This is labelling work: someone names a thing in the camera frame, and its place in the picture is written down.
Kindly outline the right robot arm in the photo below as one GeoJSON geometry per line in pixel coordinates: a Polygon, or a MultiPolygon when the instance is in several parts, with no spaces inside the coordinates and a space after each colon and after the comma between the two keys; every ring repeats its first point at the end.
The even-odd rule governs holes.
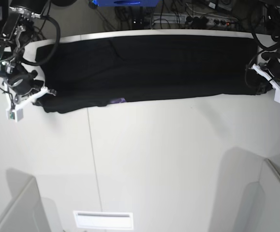
{"type": "Polygon", "coordinates": [[[45,94],[55,95],[56,91],[48,89],[44,80],[37,78],[36,70],[27,71],[25,65],[40,67],[46,64],[58,49],[61,30],[58,22],[45,10],[49,10],[49,0],[13,0],[10,14],[0,34],[0,88],[7,96],[9,109],[15,110],[27,102],[35,102],[45,94]],[[38,37],[34,20],[50,22],[56,29],[56,39],[52,50],[40,61],[28,61],[23,55],[25,47],[38,37]]]}

